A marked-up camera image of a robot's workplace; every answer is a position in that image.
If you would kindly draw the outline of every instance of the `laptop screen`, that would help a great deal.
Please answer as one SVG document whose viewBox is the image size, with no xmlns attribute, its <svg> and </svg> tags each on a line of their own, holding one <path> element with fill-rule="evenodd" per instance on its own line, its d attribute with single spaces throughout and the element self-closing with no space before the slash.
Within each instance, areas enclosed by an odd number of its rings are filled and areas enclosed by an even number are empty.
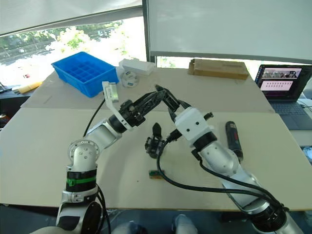
<svg viewBox="0 0 312 234">
<path fill-rule="evenodd" d="M 305 70 L 303 66 L 261 65 L 255 81 L 268 100 L 297 100 L 311 76 Z"/>
</svg>

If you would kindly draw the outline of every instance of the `blue storage tray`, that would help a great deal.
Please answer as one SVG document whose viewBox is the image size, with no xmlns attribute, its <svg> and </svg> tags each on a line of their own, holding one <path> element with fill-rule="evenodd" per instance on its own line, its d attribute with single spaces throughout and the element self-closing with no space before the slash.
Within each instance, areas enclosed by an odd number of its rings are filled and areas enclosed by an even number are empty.
<svg viewBox="0 0 312 234">
<path fill-rule="evenodd" d="M 114 66 L 86 52 L 52 63 L 58 76 L 92 98 L 103 90 L 102 81 L 118 83 Z"/>
</svg>

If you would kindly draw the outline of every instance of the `laptop keyboard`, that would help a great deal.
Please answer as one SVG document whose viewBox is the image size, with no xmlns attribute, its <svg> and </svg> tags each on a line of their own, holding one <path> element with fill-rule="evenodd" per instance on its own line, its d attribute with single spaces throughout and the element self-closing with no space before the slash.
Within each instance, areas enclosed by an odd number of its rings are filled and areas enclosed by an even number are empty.
<svg viewBox="0 0 312 234">
<path fill-rule="evenodd" d="M 280 115 L 305 115 L 306 112 L 298 103 L 270 103 Z"/>
</svg>

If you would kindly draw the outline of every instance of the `laptop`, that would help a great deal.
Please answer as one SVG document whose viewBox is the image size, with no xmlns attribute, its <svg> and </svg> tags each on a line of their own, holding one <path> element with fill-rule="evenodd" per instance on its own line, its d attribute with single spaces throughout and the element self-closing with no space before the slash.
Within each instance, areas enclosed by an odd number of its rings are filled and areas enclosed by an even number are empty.
<svg viewBox="0 0 312 234">
<path fill-rule="evenodd" d="M 261 65 L 255 79 L 289 130 L 312 130 L 312 119 L 297 100 L 312 75 L 309 65 Z"/>
</svg>

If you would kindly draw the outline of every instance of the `brown cardboard box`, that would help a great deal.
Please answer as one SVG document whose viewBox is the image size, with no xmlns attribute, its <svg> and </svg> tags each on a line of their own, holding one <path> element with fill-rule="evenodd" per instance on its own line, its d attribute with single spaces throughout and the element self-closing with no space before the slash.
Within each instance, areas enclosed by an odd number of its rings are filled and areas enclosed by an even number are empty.
<svg viewBox="0 0 312 234">
<path fill-rule="evenodd" d="M 191 60 L 188 74 L 233 79 L 247 79 L 249 76 L 245 63 L 243 62 L 197 58 Z"/>
</svg>

